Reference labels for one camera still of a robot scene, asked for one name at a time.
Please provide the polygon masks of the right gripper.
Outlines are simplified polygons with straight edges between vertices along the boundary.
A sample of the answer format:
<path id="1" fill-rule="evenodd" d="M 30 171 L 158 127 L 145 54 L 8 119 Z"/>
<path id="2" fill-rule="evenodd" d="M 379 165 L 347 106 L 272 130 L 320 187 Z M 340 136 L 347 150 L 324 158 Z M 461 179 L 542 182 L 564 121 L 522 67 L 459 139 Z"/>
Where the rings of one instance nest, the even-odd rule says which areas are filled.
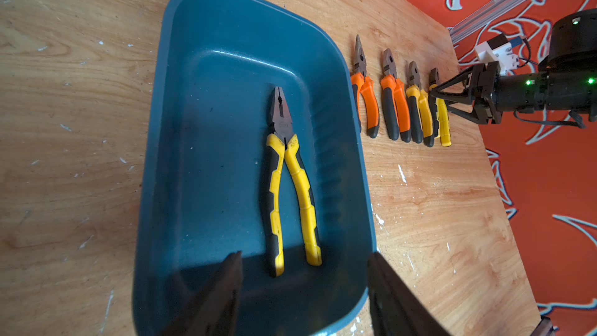
<path id="1" fill-rule="evenodd" d="M 583 114 L 596 121 L 595 62 L 560 63 L 517 76 L 501 76 L 496 62 L 472 74 L 473 69 L 466 68 L 431 89 L 431 96 L 442 99 L 433 104 L 434 124 L 448 121 L 449 114 L 476 124 L 499 124 L 505 112 L 521 119 L 543 110 L 567 111 L 573 125 L 584 124 Z M 460 110 L 445 100 L 471 100 L 473 110 Z"/>

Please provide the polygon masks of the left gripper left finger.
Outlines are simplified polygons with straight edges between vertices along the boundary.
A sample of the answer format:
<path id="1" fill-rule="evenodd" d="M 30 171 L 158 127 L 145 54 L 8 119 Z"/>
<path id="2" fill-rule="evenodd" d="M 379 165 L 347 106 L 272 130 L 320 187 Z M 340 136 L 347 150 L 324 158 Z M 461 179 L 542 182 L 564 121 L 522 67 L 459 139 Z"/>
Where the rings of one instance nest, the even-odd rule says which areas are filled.
<path id="1" fill-rule="evenodd" d="M 243 286 L 240 251 L 229 254 L 218 270 L 185 305 L 162 335 L 234 335 Z"/>

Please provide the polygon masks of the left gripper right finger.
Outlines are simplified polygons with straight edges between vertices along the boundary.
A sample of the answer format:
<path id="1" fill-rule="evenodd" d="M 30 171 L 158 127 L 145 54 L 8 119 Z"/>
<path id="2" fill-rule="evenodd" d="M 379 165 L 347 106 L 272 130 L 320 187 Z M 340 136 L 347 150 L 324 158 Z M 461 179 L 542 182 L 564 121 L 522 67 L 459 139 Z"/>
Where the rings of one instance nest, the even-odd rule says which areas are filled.
<path id="1" fill-rule="evenodd" d="M 375 335 L 447 335 L 379 252 L 369 255 L 368 297 Z"/>

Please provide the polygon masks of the yellow-orange large pliers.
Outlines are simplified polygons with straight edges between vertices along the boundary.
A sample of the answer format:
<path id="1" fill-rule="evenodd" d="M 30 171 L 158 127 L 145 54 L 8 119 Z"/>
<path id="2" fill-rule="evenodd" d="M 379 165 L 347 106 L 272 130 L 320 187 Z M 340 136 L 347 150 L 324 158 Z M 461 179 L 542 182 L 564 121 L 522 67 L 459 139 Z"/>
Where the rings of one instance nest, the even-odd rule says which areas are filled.
<path id="1" fill-rule="evenodd" d="M 428 103 L 428 93 L 421 88 L 421 78 L 415 61 L 411 61 L 408 66 L 407 78 L 406 95 L 411 137 L 414 142 L 432 148 L 435 144 L 432 112 Z"/>

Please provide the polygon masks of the orange combination pliers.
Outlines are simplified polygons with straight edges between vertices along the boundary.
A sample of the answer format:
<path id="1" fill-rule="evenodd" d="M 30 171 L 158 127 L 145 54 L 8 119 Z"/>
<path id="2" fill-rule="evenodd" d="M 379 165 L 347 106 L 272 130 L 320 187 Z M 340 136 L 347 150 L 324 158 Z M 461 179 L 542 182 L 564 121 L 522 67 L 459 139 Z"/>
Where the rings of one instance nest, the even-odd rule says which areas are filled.
<path id="1" fill-rule="evenodd" d="M 382 113 L 386 131 L 393 141 L 400 138 L 403 142 L 410 142 L 410 111 L 404 83 L 397 77 L 393 53 L 389 48 L 382 53 L 382 72 Z"/>

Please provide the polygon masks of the small orange needle-nose pliers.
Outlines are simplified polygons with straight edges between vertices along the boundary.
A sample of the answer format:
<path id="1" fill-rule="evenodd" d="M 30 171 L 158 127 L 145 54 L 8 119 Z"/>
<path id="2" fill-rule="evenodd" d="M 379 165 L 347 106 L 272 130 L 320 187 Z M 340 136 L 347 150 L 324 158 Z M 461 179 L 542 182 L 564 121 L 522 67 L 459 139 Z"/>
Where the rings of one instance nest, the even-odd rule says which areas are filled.
<path id="1" fill-rule="evenodd" d="M 359 121 L 359 128 L 361 128 L 361 119 L 359 114 L 359 97 L 361 97 L 364 100 L 365 111 L 367 114 L 367 135 L 370 138 L 376 138 L 379 133 L 379 106 L 374 93 L 373 81 L 367 74 L 366 57 L 360 36 L 358 34 L 356 35 L 355 39 L 351 85 L 354 95 L 357 119 Z"/>

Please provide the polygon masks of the yellow combination pliers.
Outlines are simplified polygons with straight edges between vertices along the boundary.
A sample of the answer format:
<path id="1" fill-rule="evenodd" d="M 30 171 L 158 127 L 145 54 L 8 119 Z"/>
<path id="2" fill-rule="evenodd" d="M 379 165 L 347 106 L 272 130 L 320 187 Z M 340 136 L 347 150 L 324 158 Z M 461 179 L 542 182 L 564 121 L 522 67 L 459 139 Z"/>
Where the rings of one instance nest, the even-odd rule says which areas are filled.
<path id="1" fill-rule="evenodd" d="M 267 115 L 270 129 L 265 139 L 265 188 L 262 210 L 266 237 L 267 267 L 274 278 L 285 271 L 284 243 L 280 214 L 280 192 L 283 169 L 289 171 L 298 199 L 306 261 L 318 267 L 323 263 L 317 224 L 315 198 L 300 152 L 299 137 L 293 128 L 283 88 L 273 88 L 270 111 Z"/>

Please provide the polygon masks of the blue plastic storage box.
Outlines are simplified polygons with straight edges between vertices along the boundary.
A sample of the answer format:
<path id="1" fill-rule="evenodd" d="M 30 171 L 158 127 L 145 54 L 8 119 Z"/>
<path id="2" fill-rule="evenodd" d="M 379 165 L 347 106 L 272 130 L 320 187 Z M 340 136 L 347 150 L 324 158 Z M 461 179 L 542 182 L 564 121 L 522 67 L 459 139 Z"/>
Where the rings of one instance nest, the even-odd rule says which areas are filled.
<path id="1" fill-rule="evenodd" d="M 267 115 L 288 101 L 317 212 L 323 263 L 306 261 L 281 175 L 285 272 L 270 276 L 261 210 Z M 376 250 L 345 59 L 313 21 L 264 0 L 170 0 L 142 181 L 132 310 L 157 335 L 231 253 L 243 254 L 238 335 L 336 334 L 368 296 Z"/>

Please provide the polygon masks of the yellow needle-nose pliers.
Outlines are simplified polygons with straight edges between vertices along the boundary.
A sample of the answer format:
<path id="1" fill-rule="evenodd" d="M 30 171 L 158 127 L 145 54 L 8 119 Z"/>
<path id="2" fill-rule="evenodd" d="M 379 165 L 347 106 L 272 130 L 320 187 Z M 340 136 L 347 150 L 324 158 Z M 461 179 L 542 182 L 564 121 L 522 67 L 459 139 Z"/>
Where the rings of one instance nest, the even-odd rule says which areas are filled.
<path id="1" fill-rule="evenodd" d="M 429 90 L 434 89 L 440 84 L 438 68 L 433 68 L 429 75 Z M 428 103 L 432 112 L 435 138 L 439 138 L 443 147 L 452 145 L 449 112 L 446 102 L 443 99 L 437 99 L 429 95 Z"/>

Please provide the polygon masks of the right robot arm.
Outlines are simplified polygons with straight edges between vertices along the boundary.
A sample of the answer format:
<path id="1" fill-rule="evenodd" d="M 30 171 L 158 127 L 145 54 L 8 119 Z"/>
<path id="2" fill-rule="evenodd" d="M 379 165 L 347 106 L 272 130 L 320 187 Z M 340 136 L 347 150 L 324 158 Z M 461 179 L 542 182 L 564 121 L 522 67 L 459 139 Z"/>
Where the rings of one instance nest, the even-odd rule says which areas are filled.
<path id="1" fill-rule="evenodd" d="M 517 119 L 543 110 L 564 110 L 560 126 L 584 128 L 596 120 L 596 11 L 586 9 L 557 21 L 550 51 L 537 73 L 501 76 L 498 62 L 476 64 L 431 90 L 447 110 L 475 124 L 500 124 L 505 112 Z"/>

